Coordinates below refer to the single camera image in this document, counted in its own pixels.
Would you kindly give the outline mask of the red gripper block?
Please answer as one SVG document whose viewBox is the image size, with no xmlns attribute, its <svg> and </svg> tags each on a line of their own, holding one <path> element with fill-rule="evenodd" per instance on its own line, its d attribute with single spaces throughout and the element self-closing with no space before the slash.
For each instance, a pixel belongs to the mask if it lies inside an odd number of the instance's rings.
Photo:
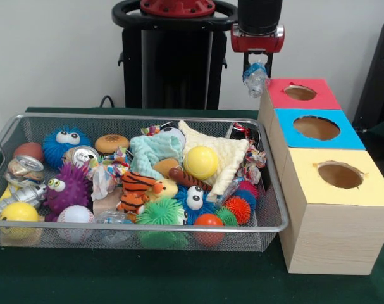
<svg viewBox="0 0 384 304">
<path fill-rule="evenodd" d="M 277 25 L 275 31 L 266 35 L 249 35 L 241 31 L 238 25 L 231 30 L 232 49 L 236 53 L 244 53 L 243 73 L 249 69 L 249 52 L 266 53 L 265 69 L 268 78 L 271 78 L 273 53 L 279 53 L 285 40 L 285 27 Z"/>
</svg>

